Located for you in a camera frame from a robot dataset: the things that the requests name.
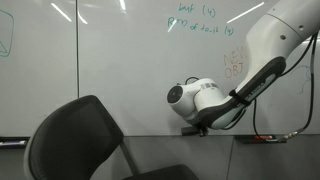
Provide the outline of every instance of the mesh chair back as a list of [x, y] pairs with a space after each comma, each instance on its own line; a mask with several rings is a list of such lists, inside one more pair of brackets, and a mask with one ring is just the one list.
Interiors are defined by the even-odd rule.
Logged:
[[88, 180], [123, 140], [123, 133], [95, 96], [74, 100], [40, 125], [26, 150], [36, 180]]

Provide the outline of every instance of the robotic arm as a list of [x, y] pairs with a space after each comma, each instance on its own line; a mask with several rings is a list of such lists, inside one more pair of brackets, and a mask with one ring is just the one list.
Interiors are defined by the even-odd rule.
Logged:
[[286, 58], [320, 29], [320, 0], [281, 0], [248, 32], [249, 70], [238, 87], [224, 97], [211, 79], [171, 88], [167, 100], [191, 125], [221, 129], [230, 124], [285, 70]]

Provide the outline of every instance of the black chair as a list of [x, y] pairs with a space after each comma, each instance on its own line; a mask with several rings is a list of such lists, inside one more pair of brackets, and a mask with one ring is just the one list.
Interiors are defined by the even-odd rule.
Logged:
[[88, 180], [121, 145], [134, 176], [125, 180], [197, 180], [184, 165], [140, 174], [123, 142], [123, 133], [95, 96], [74, 100], [48, 116], [28, 142], [28, 179]]

